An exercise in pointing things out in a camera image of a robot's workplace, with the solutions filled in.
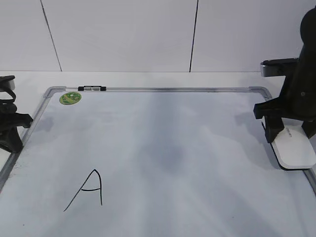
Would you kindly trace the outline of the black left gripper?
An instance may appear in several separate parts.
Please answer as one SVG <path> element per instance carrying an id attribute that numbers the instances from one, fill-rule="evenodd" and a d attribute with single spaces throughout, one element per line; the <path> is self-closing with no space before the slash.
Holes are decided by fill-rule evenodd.
<path id="1" fill-rule="evenodd" d="M 17 107 L 12 100 L 0 101 L 0 148 L 9 153 L 18 153 L 23 149 L 23 143 L 17 127 L 30 128 L 33 122 L 29 114 L 17 113 Z"/>

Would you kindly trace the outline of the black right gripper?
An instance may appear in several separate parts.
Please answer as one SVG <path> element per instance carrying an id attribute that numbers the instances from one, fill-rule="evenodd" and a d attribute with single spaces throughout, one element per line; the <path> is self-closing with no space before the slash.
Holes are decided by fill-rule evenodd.
<path id="1" fill-rule="evenodd" d="M 265 137 L 272 143 L 284 130 L 282 118 L 304 121 L 302 129 L 308 138 L 316 134 L 316 51 L 304 46 L 294 72 L 285 76 L 277 98 L 255 104 L 257 119 L 264 116 Z"/>

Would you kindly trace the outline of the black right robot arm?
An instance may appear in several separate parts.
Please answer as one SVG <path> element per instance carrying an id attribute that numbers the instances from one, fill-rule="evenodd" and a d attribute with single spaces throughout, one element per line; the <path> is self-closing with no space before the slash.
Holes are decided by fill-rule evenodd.
<path id="1" fill-rule="evenodd" d="M 284 76 L 279 96 L 255 104 L 254 115 L 265 120 L 265 136 L 272 143 L 284 130 L 283 118 L 302 121 L 308 138 L 316 133 L 316 10 L 309 10 L 300 25 L 303 47 L 299 57 L 265 60 L 263 77 Z"/>

